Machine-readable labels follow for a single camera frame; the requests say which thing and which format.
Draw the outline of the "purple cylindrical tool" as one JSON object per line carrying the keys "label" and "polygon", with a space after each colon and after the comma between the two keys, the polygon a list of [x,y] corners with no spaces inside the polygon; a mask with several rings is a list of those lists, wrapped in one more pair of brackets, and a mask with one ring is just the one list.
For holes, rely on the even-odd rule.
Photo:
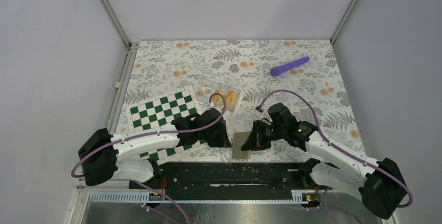
{"label": "purple cylindrical tool", "polygon": [[281,75],[282,73],[289,71],[290,69],[299,67],[299,66],[307,63],[308,61],[310,61],[310,57],[305,56],[305,57],[299,58],[297,60],[291,61],[289,63],[283,64],[280,66],[275,66],[270,70],[270,75],[272,77],[277,77],[277,76]]}

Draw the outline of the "grey card holder wallet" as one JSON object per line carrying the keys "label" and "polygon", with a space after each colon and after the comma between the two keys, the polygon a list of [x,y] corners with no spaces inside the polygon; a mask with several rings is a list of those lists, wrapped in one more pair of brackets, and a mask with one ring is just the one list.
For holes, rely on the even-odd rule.
{"label": "grey card holder wallet", "polygon": [[251,151],[242,151],[241,148],[250,135],[249,131],[236,132],[233,134],[231,159],[232,160],[249,160]]}

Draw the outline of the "floral patterned table mat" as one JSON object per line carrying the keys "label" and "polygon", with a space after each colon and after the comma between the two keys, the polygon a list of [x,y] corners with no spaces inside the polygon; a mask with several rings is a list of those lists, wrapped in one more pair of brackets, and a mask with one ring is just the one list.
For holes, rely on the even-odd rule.
{"label": "floral patterned table mat", "polygon": [[[307,63],[270,75],[273,67],[305,56]],[[127,106],[187,86],[196,92],[202,79],[241,91],[236,110],[224,115],[229,136],[251,129],[259,103],[264,110],[283,103],[298,120],[317,117],[330,138],[365,153],[329,40],[141,41],[116,132],[131,132]]]}

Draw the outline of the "clear acrylic card box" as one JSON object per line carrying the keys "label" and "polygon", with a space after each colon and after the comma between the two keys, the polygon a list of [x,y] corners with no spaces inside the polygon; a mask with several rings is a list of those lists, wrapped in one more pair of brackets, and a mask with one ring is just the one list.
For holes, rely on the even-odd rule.
{"label": "clear acrylic card box", "polygon": [[202,79],[195,93],[196,98],[201,103],[209,104],[210,96],[219,93],[226,101],[227,111],[234,112],[240,102],[241,91],[228,85]]}

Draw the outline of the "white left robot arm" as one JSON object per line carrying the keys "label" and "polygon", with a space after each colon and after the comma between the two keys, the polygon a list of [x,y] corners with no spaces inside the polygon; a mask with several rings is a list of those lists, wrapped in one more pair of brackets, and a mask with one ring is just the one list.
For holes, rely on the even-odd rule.
{"label": "white left robot arm", "polygon": [[110,134],[106,128],[95,131],[80,147],[79,167],[87,186],[110,179],[136,180],[149,188],[160,185],[162,175],[152,159],[133,156],[166,148],[193,145],[198,141],[209,147],[231,147],[223,115],[215,108],[172,120],[154,130],[131,134]]}

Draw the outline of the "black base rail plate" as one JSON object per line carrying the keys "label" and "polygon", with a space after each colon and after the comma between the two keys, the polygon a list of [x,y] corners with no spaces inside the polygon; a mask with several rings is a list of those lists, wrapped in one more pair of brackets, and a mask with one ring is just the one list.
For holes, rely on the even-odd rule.
{"label": "black base rail plate", "polygon": [[309,159],[305,163],[165,163],[154,177],[125,182],[131,194],[163,189],[176,201],[316,203],[327,187],[361,198],[366,172],[348,172]]}

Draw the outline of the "green white chessboard mat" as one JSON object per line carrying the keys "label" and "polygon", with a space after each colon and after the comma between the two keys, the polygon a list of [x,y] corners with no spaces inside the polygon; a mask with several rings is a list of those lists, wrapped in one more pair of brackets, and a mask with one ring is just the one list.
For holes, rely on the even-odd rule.
{"label": "green white chessboard mat", "polygon": [[[161,127],[179,117],[202,113],[194,89],[187,86],[166,94],[149,98],[137,104],[127,106],[126,113],[131,132],[140,132]],[[193,152],[207,148],[204,141],[192,145],[148,151],[140,154],[140,159],[155,160],[164,164]]]}

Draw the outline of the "gold VIP card stack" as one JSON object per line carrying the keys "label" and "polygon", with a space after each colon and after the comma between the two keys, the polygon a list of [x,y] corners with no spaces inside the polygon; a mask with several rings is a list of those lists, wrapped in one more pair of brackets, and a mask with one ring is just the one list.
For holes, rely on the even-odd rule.
{"label": "gold VIP card stack", "polygon": [[228,91],[225,98],[226,106],[229,108],[235,108],[235,105],[238,101],[239,92],[236,91]]}

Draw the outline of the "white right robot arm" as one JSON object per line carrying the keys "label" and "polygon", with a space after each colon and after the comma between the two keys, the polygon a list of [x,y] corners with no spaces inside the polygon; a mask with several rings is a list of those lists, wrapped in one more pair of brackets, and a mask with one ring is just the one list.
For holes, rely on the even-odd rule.
{"label": "white right robot arm", "polygon": [[338,142],[326,141],[317,126],[298,121],[282,103],[272,105],[267,112],[271,121],[254,121],[242,151],[266,150],[272,141],[283,139],[324,159],[310,158],[301,166],[299,182],[303,187],[327,186],[360,200],[378,218],[389,219],[393,215],[406,196],[406,184],[395,161],[380,161]]}

